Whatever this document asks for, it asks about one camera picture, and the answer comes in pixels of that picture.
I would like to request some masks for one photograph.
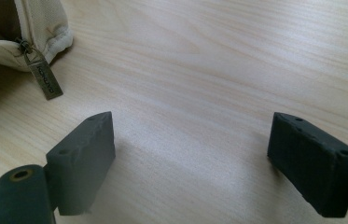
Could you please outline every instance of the zipper slider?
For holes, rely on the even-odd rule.
[[[36,78],[36,81],[45,94],[46,99],[50,100],[63,95],[63,91],[61,90],[61,87],[43,54],[38,49],[32,48],[26,40],[17,38],[16,41],[19,42],[20,50],[24,54],[25,62],[31,70],[32,75]],[[29,55],[31,54],[35,55],[32,60],[29,58]]]

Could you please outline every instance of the wood grain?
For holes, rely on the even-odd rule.
[[[58,223],[348,223],[267,160],[272,113],[348,144],[347,1],[68,1],[64,96],[0,66],[0,175],[112,111],[117,158],[91,215]]]

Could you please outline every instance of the metal tag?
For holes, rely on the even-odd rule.
[[[39,50],[33,50],[36,51],[38,59],[30,61],[27,52],[25,51],[25,61],[28,64],[28,67],[30,68],[32,74],[36,78],[36,81],[42,89],[43,93],[45,94],[46,99],[50,100],[63,95],[63,91],[61,90],[61,87],[58,84],[54,74],[52,73],[45,57],[40,53]]]

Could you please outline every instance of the bag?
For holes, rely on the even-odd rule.
[[[49,63],[72,41],[59,0],[0,0],[0,64],[31,71],[48,99],[63,94]]]

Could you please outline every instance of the black plastic part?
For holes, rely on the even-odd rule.
[[[87,212],[115,157],[111,112],[84,120],[47,154],[51,206],[63,216]]]
[[[268,156],[323,217],[348,209],[348,146],[304,119],[275,113]]]
[[[26,165],[0,177],[0,223],[55,223],[42,167]]]

